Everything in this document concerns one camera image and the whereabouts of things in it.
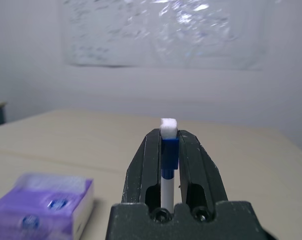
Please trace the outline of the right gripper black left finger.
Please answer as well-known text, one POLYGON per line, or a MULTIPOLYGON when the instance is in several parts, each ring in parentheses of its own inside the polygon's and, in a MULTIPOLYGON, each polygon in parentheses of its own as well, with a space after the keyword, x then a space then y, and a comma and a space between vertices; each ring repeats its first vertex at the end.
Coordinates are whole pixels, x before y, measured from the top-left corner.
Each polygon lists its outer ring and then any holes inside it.
POLYGON ((145 135, 129 164, 122 203, 143 203, 151 211, 161 206, 160 130, 145 135))

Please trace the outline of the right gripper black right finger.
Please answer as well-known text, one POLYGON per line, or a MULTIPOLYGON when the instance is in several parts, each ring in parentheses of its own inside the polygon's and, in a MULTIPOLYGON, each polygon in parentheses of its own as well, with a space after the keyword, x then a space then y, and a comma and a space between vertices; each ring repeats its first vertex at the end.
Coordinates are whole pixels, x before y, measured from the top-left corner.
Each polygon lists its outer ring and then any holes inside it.
POLYGON ((228 198, 218 167, 197 136, 180 130, 179 175, 182 203, 176 213, 193 212, 205 208, 209 213, 221 213, 228 206, 228 198))

